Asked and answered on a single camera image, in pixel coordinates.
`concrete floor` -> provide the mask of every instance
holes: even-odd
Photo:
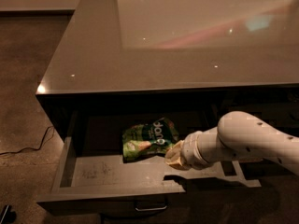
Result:
[[[68,22],[66,16],[0,18],[0,152],[38,147],[51,125],[35,93]],[[96,214],[53,217],[36,204],[38,194],[50,192],[62,147],[55,133],[40,151],[0,156],[0,208],[12,205],[15,223],[99,222]],[[244,196],[228,190],[227,195],[238,195],[235,202],[217,204],[221,196],[210,192],[186,208],[105,223],[299,223],[298,176],[272,175],[261,181],[263,188]]]

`glossy countertop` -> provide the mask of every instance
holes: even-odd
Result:
[[[81,0],[36,94],[299,86],[298,0]]]

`green bag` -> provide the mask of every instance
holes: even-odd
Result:
[[[142,156],[164,155],[178,139],[178,131],[168,118],[135,125],[123,132],[123,158],[134,161]]]

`snack package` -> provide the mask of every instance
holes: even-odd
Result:
[[[178,141],[178,131],[168,118],[138,124],[123,132],[122,153],[126,161],[142,156],[165,154]]]

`chip bag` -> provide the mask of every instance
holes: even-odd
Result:
[[[164,155],[178,141],[178,131],[168,118],[151,124],[138,124],[122,134],[122,153],[126,161],[155,154]]]

